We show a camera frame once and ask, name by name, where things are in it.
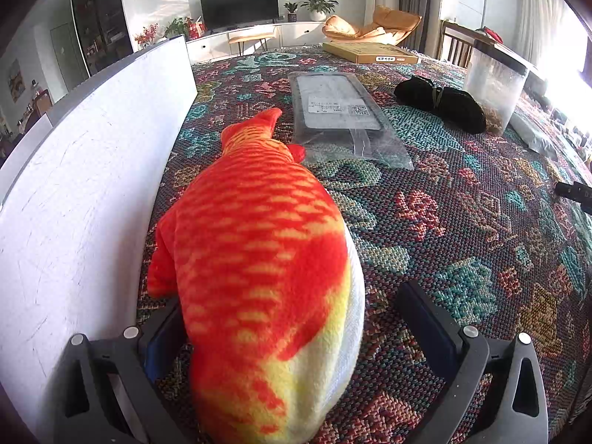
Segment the drawer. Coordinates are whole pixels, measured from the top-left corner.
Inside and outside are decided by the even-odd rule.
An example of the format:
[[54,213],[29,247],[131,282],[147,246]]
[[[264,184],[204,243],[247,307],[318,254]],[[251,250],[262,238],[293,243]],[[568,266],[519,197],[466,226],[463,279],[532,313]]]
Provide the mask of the drawer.
[[282,45],[284,47],[299,47],[300,45],[314,45],[326,40],[323,34],[324,23],[286,23],[282,25]]
[[211,35],[210,37],[201,37],[187,43],[187,52],[189,61],[202,63],[213,58],[227,57],[230,55],[230,45],[228,35]]
[[212,59],[209,44],[204,38],[187,42],[187,53],[189,54],[189,61],[192,65]]

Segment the clear plastic bag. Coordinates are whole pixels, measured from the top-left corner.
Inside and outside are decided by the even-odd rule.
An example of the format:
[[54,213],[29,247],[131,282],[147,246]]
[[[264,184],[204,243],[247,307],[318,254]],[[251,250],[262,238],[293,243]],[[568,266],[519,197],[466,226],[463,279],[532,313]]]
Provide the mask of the clear plastic bag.
[[306,149],[304,163],[364,158],[413,169],[389,119],[355,75],[297,71],[288,78],[294,106],[292,143]]

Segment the qr code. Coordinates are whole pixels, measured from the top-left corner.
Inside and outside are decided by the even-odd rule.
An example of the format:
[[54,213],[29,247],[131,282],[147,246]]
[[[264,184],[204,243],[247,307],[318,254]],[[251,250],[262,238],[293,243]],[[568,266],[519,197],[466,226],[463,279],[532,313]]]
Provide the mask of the qr code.
[[365,105],[354,105],[352,109],[354,115],[370,115]]

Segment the flower pot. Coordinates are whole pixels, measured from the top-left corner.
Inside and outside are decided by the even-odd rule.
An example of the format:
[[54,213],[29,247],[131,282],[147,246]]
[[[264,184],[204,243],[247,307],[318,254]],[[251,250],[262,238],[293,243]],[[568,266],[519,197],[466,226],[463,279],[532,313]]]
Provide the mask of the flower pot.
[[325,21],[327,19],[327,14],[324,11],[313,10],[310,12],[310,19],[312,21]]

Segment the white cabinet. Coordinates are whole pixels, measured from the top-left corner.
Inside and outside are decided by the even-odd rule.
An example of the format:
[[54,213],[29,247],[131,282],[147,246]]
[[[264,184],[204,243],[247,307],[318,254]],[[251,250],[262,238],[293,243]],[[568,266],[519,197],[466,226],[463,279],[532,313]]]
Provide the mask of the white cabinet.
[[[210,60],[223,60],[239,54],[238,44],[230,45],[231,38],[242,35],[261,35],[273,33],[275,38],[267,40],[267,46],[273,48],[299,47],[302,45],[314,45],[327,41],[323,35],[324,23],[313,21],[300,21],[297,23],[281,23],[279,25],[260,25],[240,30],[207,35],[187,42],[187,52],[191,64],[204,63]],[[245,55],[259,51],[259,40],[245,42]]]
[[211,35],[187,42],[187,52],[191,64],[227,57],[232,53],[226,34]]
[[300,45],[314,45],[326,40],[323,34],[324,23],[303,21],[301,23],[286,23],[282,25],[282,46],[299,47]]

